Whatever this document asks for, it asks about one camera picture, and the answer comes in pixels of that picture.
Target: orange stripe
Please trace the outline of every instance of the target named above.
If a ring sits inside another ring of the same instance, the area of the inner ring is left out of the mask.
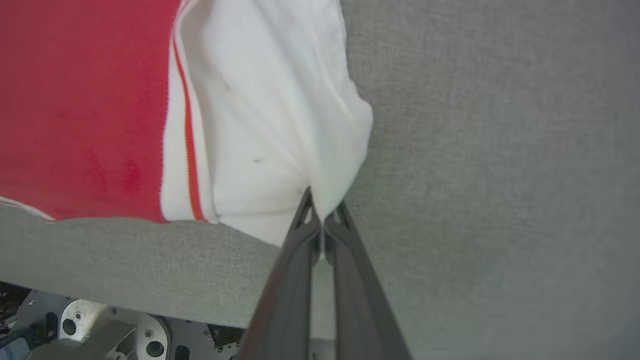
[[[184,70],[178,56],[178,49],[175,45],[175,34],[173,35],[173,53],[178,64],[178,72],[182,81],[184,91],[184,135],[187,143],[187,164],[189,174],[189,198],[191,199],[191,210],[196,220],[203,220],[202,208],[200,207],[200,195],[198,194],[198,170],[196,168],[196,155],[193,146],[193,128],[191,127],[191,101],[187,90],[187,81],[184,77]]]

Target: bolt hole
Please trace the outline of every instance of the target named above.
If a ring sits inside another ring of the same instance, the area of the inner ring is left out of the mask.
[[[147,354],[151,357],[159,357],[164,353],[164,345],[160,341],[151,341],[147,345]]]
[[[66,319],[62,322],[62,329],[69,336],[76,333],[76,323],[71,319]]]

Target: white stripe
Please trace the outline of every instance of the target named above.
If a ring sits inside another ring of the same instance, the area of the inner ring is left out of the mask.
[[[0,204],[4,204],[7,206],[14,206],[16,208],[22,208],[28,211],[29,213],[31,213],[32,215],[38,215],[44,218],[46,221],[56,221],[56,219],[54,219],[53,217],[50,217],[49,215],[45,214],[43,211],[40,211],[34,208],[33,206],[25,205],[19,201],[7,199],[6,197],[3,197],[3,196],[0,196]]]
[[[191,101],[191,121],[193,126],[193,140],[195,147],[196,167],[198,174],[198,194],[200,207],[205,219],[217,222],[211,195],[211,181],[209,179],[209,165],[202,131],[202,117],[195,91],[189,78],[187,61],[181,40],[181,26],[185,15],[198,0],[191,2],[178,14],[175,23],[175,39],[180,56],[180,64],[184,71]],[[165,220],[194,220],[193,209],[189,197],[189,169],[184,130],[185,98],[178,63],[173,51],[173,37],[169,47],[169,94],[166,125],[163,135],[163,178],[160,191],[160,205]]]

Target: garment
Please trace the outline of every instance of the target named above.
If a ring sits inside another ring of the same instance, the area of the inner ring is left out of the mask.
[[[336,0],[3,6],[3,202],[279,245],[305,188],[326,216],[364,160]]]

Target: gray fabric surface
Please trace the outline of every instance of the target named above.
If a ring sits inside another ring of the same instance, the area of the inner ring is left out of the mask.
[[[375,116],[347,203],[415,358],[640,357],[640,3],[343,10]],[[277,253],[222,225],[0,218],[2,280],[229,325]]]

